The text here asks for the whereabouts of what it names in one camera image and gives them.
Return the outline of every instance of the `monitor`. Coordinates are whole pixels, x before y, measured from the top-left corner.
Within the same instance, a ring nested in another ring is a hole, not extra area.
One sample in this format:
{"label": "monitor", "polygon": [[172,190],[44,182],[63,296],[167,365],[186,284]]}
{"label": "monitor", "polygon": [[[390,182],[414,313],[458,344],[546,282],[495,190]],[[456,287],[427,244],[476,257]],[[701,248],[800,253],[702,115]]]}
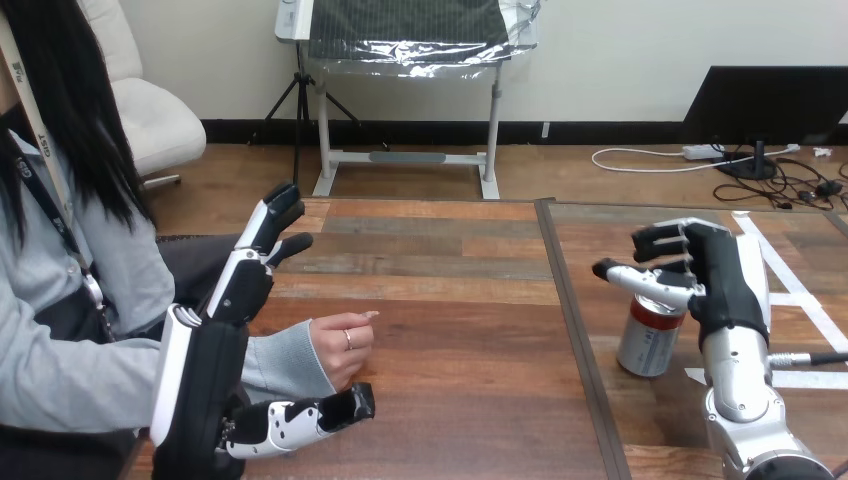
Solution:
{"label": "monitor", "polygon": [[717,167],[744,179],[775,176],[765,146],[822,144],[848,113],[848,66],[711,67],[683,122],[683,143],[750,145],[716,154]]}

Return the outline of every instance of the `white chair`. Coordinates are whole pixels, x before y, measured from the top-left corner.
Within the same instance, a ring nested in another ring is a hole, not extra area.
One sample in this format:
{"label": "white chair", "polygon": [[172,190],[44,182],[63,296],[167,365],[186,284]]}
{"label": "white chair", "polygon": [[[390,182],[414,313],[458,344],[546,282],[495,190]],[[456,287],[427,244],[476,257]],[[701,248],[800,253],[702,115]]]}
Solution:
{"label": "white chair", "polygon": [[[199,158],[206,148],[203,125],[179,98],[141,79],[141,57],[118,0],[78,2],[100,43],[139,175]],[[179,182],[179,175],[169,175],[144,187]]]}

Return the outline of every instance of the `woman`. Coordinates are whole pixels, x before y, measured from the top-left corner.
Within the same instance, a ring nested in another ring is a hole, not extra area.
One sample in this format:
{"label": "woman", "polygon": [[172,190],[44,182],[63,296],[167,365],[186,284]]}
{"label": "woman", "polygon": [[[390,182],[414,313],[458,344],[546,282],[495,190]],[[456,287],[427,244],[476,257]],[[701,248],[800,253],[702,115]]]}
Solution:
{"label": "woman", "polygon": [[[3,68],[0,475],[114,478],[131,444],[127,431],[151,420],[165,309],[175,300],[197,302],[209,291],[235,238],[171,242],[160,252],[106,67],[79,6],[0,0],[0,8],[59,150],[54,157],[68,192],[58,198],[27,140],[29,128]],[[23,140],[13,140],[9,130]],[[70,230],[97,267],[117,341],[105,335],[68,242],[22,184],[14,163],[22,154],[56,205],[72,205]],[[326,396],[344,387],[371,351],[373,315],[318,318],[251,338],[242,374],[251,400]]]}

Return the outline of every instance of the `stand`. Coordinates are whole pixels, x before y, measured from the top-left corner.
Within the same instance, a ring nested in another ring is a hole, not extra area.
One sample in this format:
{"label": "stand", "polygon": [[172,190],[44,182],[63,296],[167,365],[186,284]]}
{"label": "stand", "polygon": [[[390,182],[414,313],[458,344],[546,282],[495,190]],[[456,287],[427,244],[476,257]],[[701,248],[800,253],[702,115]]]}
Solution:
{"label": "stand", "polygon": [[[297,86],[297,119],[294,124],[294,172],[292,173],[292,183],[297,185],[298,180],[298,172],[300,171],[300,134],[303,129],[302,123],[305,121],[307,124],[309,123],[309,102],[307,99],[307,87],[309,85],[315,85],[315,79],[312,78],[311,75],[306,73],[303,68],[303,56],[301,54],[300,42],[295,42],[295,52],[297,52],[297,72],[294,73],[294,78],[292,79],[289,86],[286,87],[286,90],[277,100],[277,103],[274,104],[274,107],[268,112],[268,115],[265,116],[265,120],[262,122],[262,127],[260,130],[253,132],[253,137],[249,142],[249,145],[258,145],[262,140],[265,132],[268,130],[268,123],[271,122],[271,118],[273,118],[274,114],[277,113],[277,110],[280,108],[280,105],[286,100],[289,94],[294,90],[294,87]],[[330,95],[326,88],[322,86],[319,88],[321,90],[319,103],[324,102],[324,110],[326,116],[326,99],[329,99],[333,102],[333,105],[338,107],[342,113],[350,119],[353,124],[362,130],[365,128],[362,125],[362,122],[359,121],[350,110],[344,107],[338,100],[336,100],[332,95]],[[389,146],[385,141],[380,142],[383,146],[383,149],[389,151]]]}
{"label": "stand", "polygon": [[716,167],[718,171],[742,180],[768,180],[777,175],[777,164],[766,158],[766,142],[757,140],[754,142],[754,153],[725,153],[724,158],[714,159],[713,163],[729,162],[753,155],[752,160]]}
{"label": "stand", "polygon": [[342,163],[391,163],[391,164],[445,164],[445,165],[476,165],[480,171],[480,187],[483,198],[496,200],[500,198],[498,181],[495,177],[495,151],[498,145],[498,110],[503,94],[500,85],[501,63],[495,67],[495,81],[492,85],[492,106],[489,114],[489,139],[485,153],[477,155],[447,155],[444,153],[420,152],[371,152],[354,153],[330,149],[330,129],[327,121],[327,99],[336,106],[325,87],[323,79],[317,85],[318,93],[318,134],[321,141],[321,176],[315,184],[314,196],[328,196],[333,188],[333,180]]}

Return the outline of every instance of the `silver robotic arm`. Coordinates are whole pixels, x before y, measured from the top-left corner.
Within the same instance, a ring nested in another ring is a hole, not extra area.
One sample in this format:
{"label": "silver robotic arm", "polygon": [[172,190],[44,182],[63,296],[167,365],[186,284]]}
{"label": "silver robotic arm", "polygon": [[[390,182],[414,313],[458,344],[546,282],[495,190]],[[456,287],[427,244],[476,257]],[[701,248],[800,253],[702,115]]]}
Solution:
{"label": "silver robotic arm", "polygon": [[640,230],[633,242],[637,262],[664,255],[681,255],[682,260],[644,269],[604,259],[593,271],[651,300],[688,308],[700,323],[709,387],[703,414],[725,478],[832,480],[789,431],[783,399],[771,386],[771,307],[757,240],[685,218]]}
{"label": "silver robotic arm", "polygon": [[240,389],[247,325],[268,298],[272,269],[312,245],[309,234],[277,240],[303,213],[297,187],[275,189],[256,206],[208,299],[196,310],[168,309],[150,427],[154,479],[239,478],[245,459],[292,452],[374,417],[366,383],[254,405]]}

